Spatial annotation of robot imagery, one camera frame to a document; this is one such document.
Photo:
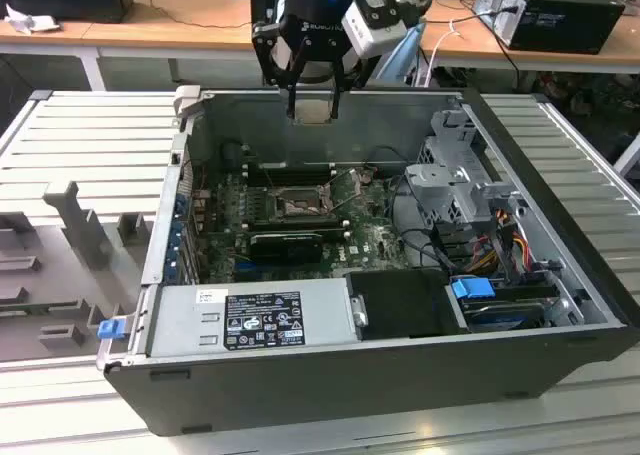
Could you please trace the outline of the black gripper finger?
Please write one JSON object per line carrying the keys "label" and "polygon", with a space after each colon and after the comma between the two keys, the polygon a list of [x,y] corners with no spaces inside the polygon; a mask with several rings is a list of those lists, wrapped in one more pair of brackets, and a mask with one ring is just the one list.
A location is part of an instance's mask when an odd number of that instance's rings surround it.
{"label": "black gripper finger", "polygon": [[337,119],[341,96],[365,87],[376,68],[376,57],[362,58],[354,48],[330,44],[328,59],[333,77],[330,118]]}
{"label": "black gripper finger", "polygon": [[293,62],[288,68],[281,68],[273,58],[273,51],[277,48],[277,40],[280,36],[278,24],[257,23],[252,27],[252,44],[261,67],[265,81],[271,86],[286,89],[288,102],[286,115],[290,119],[295,118],[297,85],[302,72],[309,61],[311,51],[311,39],[304,36],[301,39],[297,51],[294,53]]}

